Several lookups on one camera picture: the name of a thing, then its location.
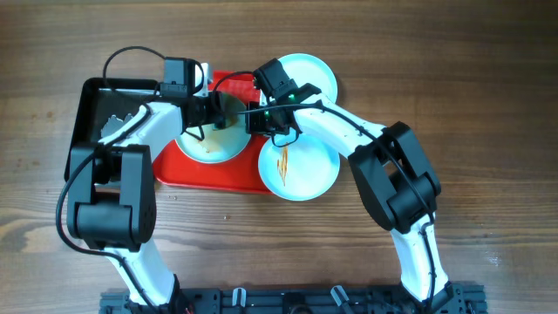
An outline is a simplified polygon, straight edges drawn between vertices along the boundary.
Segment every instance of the robotic arm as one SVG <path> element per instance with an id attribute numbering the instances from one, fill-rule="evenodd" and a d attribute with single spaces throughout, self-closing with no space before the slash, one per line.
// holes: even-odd
<path id="1" fill-rule="evenodd" d="M 269 111 L 276 114 L 270 115 L 270 118 L 261 116 L 265 123 L 255 127 L 254 131 L 274 136 L 296 125 L 299 132 L 317 137 L 347 158 L 366 210 L 382 228 L 390 231 L 395 242 L 403 286 L 419 304 L 433 294 L 434 303 L 429 311 L 438 309 L 447 297 L 444 290 L 449 284 L 448 277 L 439 261 L 433 226 L 422 229 L 429 222 L 429 213 L 421 208 L 403 177 L 410 178 L 432 211 L 435 210 L 435 197 L 440 187 L 414 134 L 400 122 L 384 127 L 348 113 L 314 86 L 298 87 L 277 63 L 276 59 L 271 60 L 255 72 L 255 86 L 271 100 Z M 168 97 L 168 91 L 174 90 L 161 89 L 162 97 L 149 103 L 149 110 L 142 106 L 114 135 L 100 140 L 101 144 L 114 141 L 118 134 L 131 130 L 148 115 L 145 122 L 133 129 L 125 140 L 115 143 L 102 158 L 93 160 L 78 175 L 69 192 L 68 229 L 71 235 L 84 239 L 91 249 L 124 257 L 148 302 L 167 309 L 169 313 L 182 313 L 186 302 L 180 295 L 176 276 L 164 264 L 151 238 L 156 216 L 151 162 L 170 141 L 183 133 L 186 126 L 200 121 L 214 123 L 217 119 L 208 104 L 207 85 L 212 77 L 211 69 L 207 64 L 203 65 L 203 69 L 206 75 L 199 71 L 195 73 L 196 85 L 203 84 L 195 95 L 190 92 L 185 97 L 177 97 L 176 94 Z M 285 95 L 292 94 L 304 104 L 319 106 L 295 111 L 280 110 L 282 105 L 289 104 Z M 362 129 L 356 129 L 332 111 L 352 120 Z M 368 131 L 377 140 L 363 136 L 359 130 Z M 384 165 L 388 159 L 378 149 L 377 141 L 389 147 L 396 160 L 401 160 L 404 174 L 396 172 L 388 175 L 385 172 Z M 91 145 L 74 147 L 71 169 L 75 169 L 93 150 Z M 102 175 L 104 172 L 120 180 L 119 195 L 95 191 L 95 183 L 107 182 L 107 175 Z M 424 241 L 423 231 L 429 245 Z M 131 300 L 140 308 L 146 305 L 122 265 L 114 259 L 111 262 L 124 278 Z M 432 269 L 435 270 L 433 293 Z"/>

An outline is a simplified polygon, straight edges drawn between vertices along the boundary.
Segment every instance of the brown wooden surface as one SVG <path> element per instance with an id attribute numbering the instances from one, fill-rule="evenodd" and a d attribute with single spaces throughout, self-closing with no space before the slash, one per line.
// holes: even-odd
<path id="1" fill-rule="evenodd" d="M 323 59 L 345 108 L 418 135 L 442 181 L 437 239 L 450 278 L 484 284 L 492 313 L 558 312 L 556 2 L 9 3 L 2 313 L 93 313 L 100 292 L 124 287 L 109 262 L 60 242 L 54 206 L 81 86 L 130 44 L 232 71 L 291 52 Z M 160 79 L 162 63 L 130 53 L 110 73 Z M 157 202 L 155 239 L 183 287 L 398 282 L 391 238 L 346 162 L 314 201 L 158 186 Z"/>

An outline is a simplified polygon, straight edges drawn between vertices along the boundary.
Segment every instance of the white plate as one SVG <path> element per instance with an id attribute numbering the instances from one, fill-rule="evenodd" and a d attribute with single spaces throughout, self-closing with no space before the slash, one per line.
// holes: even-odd
<path id="1" fill-rule="evenodd" d="M 321 59 L 305 53 L 293 53 L 279 58 L 283 69 L 295 80 L 298 87 L 306 83 L 320 88 L 334 103 L 337 100 L 337 81 L 333 71 Z M 267 100 L 260 93 L 260 105 L 265 106 Z"/>
<path id="2" fill-rule="evenodd" d="M 226 111 L 246 110 L 246 106 L 234 96 L 223 94 Z M 214 130 L 214 125 L 202 126 L 205 140 L 198 141 L 194 137 L 183 133 L 176 139 L 180 150 L 188 157 L 201 163 L 214 164 L 233 159 L 250 141 L 251 135 L 246 133 L 244 116 L 237 117 L 237 121 L 222 130 Z M 189 127 L 188 132 L 200 136 L 198 127 Z"/>
<path id="3" fill-rule="evenodd" d="M 276 136 L 276 144 L 282 145 L 294 139 L 291 129 L 288 136 Z M 283 148 L 275 147 L 269 139 L 262 147 L 258 169 L 263 184 L 275 195 L 291 201 L 307 201 L 325 193 L 339 174 L 339 153 L 322 141 L 305 134 L 287 146 L 287 172 L 285 182 L 277 162 L 282 160 Z"/>

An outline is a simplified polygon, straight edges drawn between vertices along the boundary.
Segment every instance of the wooden tabletop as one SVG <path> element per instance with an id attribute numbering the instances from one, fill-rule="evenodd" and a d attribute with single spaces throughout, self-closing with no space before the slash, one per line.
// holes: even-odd
<path id="1" fill-rule="evenodd" d="M 0 311 L 94 313 L 99 293 L 124 287 L 106 259 L 64 246 L 54 207 L 81 86 L 112 52 L 142 44 L 230 71 L 318 56 L 343 107 L 417 134 L 442 182 L 436 237 L 449 277 L 484 284 L 491 313 L 558 312 L 557 11 L 487 0 L 2 4 Z M 130 52 L 109 72 L 162 70 Z M 391 237 L 346 161 L 306 202 L 156 188 L 155 241 L 182 287 L 399 281 Z"/>

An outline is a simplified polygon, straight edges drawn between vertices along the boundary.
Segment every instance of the red tray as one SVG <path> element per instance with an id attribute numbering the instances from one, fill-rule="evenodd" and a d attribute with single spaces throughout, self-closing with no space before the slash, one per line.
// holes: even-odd
<path id="1" fill-rule="evenodd" d="M 214 82 L 230 72 L 214 72 Z M 219 90 L 228 92 L 244 104 L 260 101 L 260 91 L 254 89 L 251 75 L 241 75 L 224 81 Z M 258 157 L 267 138 L 252 135 L 250 142 L 233 159 L 204 164 L 187 157 L 176 141 L 169 143 L 153 163 L 157 180 L 164 184 L 184 188 L 210 188 L 224 191 L 271 194 L 258 172 Z"/>

